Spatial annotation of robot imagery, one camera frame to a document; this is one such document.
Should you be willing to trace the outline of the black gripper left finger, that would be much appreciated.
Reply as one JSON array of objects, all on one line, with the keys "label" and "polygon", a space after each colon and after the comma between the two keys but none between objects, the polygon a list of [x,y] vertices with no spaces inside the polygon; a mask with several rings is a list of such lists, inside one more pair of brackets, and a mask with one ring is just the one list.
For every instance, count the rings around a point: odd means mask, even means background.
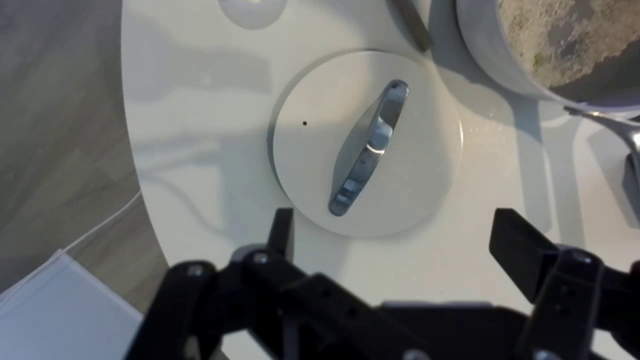
[{"label": "black gripper left finger", "polygon": [[278,208],[271,220],[268,248],[285,257],[294,257],[294,210],[291,208]]}]

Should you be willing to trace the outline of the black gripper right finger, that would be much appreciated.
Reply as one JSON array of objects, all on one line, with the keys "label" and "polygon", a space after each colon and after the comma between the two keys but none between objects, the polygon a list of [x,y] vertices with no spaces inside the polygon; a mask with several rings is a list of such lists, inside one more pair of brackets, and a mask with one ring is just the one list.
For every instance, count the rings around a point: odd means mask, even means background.
[{"label": "black gripper right finger", "polygon": [[557,257],[557,245],[512,208],[493,211],[488,249],[527,301],[538,297]]}]

